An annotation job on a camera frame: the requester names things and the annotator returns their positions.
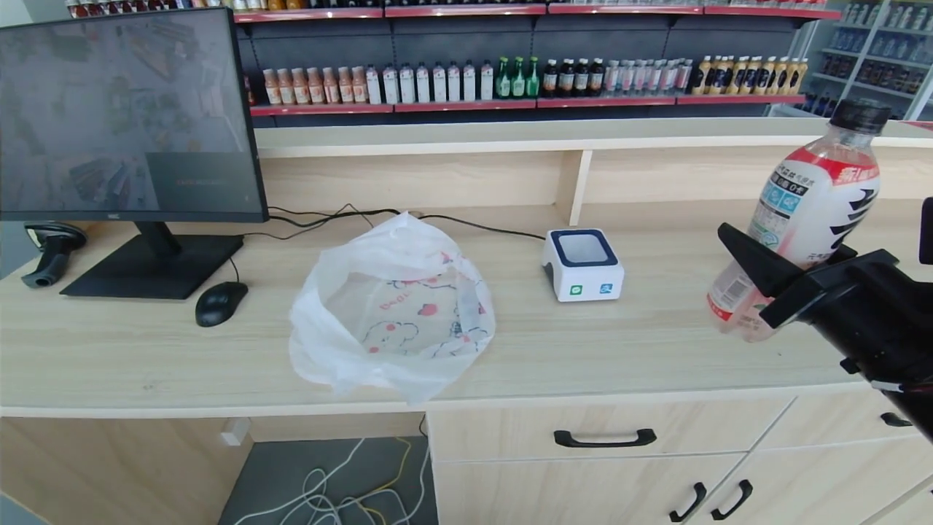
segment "white cable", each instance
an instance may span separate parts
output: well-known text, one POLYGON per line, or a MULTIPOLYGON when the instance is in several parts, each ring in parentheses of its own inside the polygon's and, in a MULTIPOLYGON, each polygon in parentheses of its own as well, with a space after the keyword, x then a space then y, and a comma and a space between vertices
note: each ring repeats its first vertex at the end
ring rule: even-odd
POLYGON ((329 477, 331 477, 332 475, 337 474, 337 471, 339 471, 341 468, 343 468, 344 466, 346 466, 347 463, 350 462, 350 460, 353 458, 353 455, 356 454, 356 450, 359 448, 360 445, 363 445, 363 442, 364 442, 364 441, 366 441, 366 438, 365 438, 365 437, 362 438, 362 439, 360 439, 358 442, 356 442, 355 447, 353 447, 353 450, 350 451, 350 455, 347 456, 347 459, 344 460, 343 463, 341 463, 340 465, 338 465, 337 468, 335 468, 333 471, 331 471, 330 474, 325 475, 325 476, 324 476, 324 479, 322 479, 322 480, 320 481, 320 483, 318 483, 317 485, 315 485, 313 489, 309 490, 309 491, 306 492, 306 493, 301 494, 299 497, 293 499, 292 501, 286 502, 286 503, 284 503, 284 504, 281 504, 281 505, 279 505, 279 506, 277 506, 277 507, 275 507, 275 508, 271 508, 271 509, 269 509, 269 510, 264 510, 264 511, 262 511, 262 512, 254 512, 253 514, 247 514, 246 516, 243 516, 242 518, 240 518, 239 520, 237 520, 237 522, 234 523, 233 525, 240 525, 241 523, 243 523, 244 521, 246 521, 246 520, 248 520, 248 519, 250 519, 250 518, 255 518, 255 517, 257 517, 257 516, 264 516, 264 515, 266 515, 266 514, 271 514, 271 513, 273 513, 273 512, 278 512, 278 511, 280 511, 280 510, 282 510, 282 509, 288 507, 289 505, 294 504, 294 503, 297 503, 297 502, 299 502, 299 501, 305 499, 306 497, 310 496, 310 495, 311 495, 315 490, 317 490, 321 485, 325 484, 325 483, 327 482, 327 479, 328 479, 329 477))

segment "white plastic bag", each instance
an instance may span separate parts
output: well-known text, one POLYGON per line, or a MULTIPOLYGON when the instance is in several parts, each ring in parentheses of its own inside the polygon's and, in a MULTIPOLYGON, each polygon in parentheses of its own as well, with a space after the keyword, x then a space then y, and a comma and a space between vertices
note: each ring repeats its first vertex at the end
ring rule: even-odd
POLYGON ((337 394, 395 388, 409 404, 453 383, 495 332, 480 272, 449 236, 408 213, 321 252, 291 321, 300 376, 337 394))

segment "bottle cap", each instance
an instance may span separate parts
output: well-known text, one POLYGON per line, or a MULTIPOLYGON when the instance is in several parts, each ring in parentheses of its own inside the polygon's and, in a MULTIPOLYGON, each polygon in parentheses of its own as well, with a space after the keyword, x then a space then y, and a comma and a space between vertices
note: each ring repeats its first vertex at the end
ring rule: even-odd
POLYGON ((836 110, 832 112, 829 125, 856 133, 877 135, 890 118, 891 108, 880 102, 867 98, 846 98, 839 101, 836 110))

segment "grey floor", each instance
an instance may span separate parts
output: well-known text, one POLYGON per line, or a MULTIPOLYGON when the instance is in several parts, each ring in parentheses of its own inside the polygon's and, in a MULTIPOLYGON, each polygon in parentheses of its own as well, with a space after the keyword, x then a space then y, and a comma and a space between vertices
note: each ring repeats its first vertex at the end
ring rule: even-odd
MULTIPOLYGON (((394 488, 410 512, 421 494, 418 475, 425 457, 427 440, 422 436, 405 439, 412 444, 411 452, 394 488)), ((332 472, 347 458, 357 441, 345 439, 255 444, 218 525, 234 525, 247 514, 272 509, 299 497, 301 482, 312 469, 321 467, 332 472)), ((398 474, 404 451, 405 445, 394 438, 367 439, 353 459, 327 481, 327 496, 334 504, 339 504, 344 497, 360 496, 391 481, 398 474)), ((315 475, 313 479, 320 480, 320 476, 315 475)), ((314 484, 316 481, 310 482, 309 488, 314 484)), ((280 525, 293 506, 250 518, 243 525, 280 525)), ((392 525, 404 516, 397 500, 389 494, 373 496, 367 500, 367 506, 385 516, 385 525, 392 525)), ((284 525, 307 525, 312 513, 310 507, 304 506, 292 514, 284 525)), ((376 525, 383 525, 378 517, 374 516, 373 519, 376 525)), ((343 525, 371 524, 363 511, 355 508, 341 512, 341 522, 343 525)), ((333 521, 325 519, 321 523, 332 525, 333 521)), ((437 523, 434 479, 431 476, 431 460, 428 459, 425 467, 425 497, 418 512, 411 517, 411 525, 437 523)))

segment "drawer handle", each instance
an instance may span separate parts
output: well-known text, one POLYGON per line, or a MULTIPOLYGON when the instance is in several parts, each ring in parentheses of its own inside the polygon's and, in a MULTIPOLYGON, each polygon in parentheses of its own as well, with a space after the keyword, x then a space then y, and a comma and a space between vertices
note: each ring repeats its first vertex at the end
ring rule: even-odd
POLYGON ((881 421, 889 427, 912 427, 913 423, 901 418, 894 412, 885 412, 881 415, 881 421))
POLYGON ((687 509, 687 512, 681 515, 678 515, 677 511, 672 510, 671 514, 668 515, 671 517, 671 521, 673 521, 674 523, 680 523, 684 519, 687 519, 687 516, 689 516, 691 512, 696 510, 697 507, 700 506, 700 504, 703 502, 703 500, 706 499, 706 487, 703 486, 703 483, 695 484, 693 486, 693 489, 696 490, 697 492, 697 499, 693 500, 693 504, 690 506, 689 509, 687 509))
POLYGON ((713 521, 722 521, 723 519, 731 516, 732 513, 739 510, 739 507, 742 506, 743 503, 745 503, 745 500, 747 500, 748 497, 752 495, 752 484, 749 483, 747 479, 743 479, 742 481, 739 482, 739 489, 742 489, 742 497, 739 498, 739 502, 735 504, 733 508, 729 509, 729 512, 727 512, 726 514, 722 514, 721 512, 719 512, 719 509, 717 508, 713 509, 713 512, 710 513, 713 515, 713 521))
POLYGON ((577 441, 570 431, 554 431, 554 443, 567 448, 623 448, 623 447, 644 447, 658 441, 658 436, 651 429, 640 429, 637 432, 638 437, 634 441, 623 441, 621 443, 583 443, 577 441))

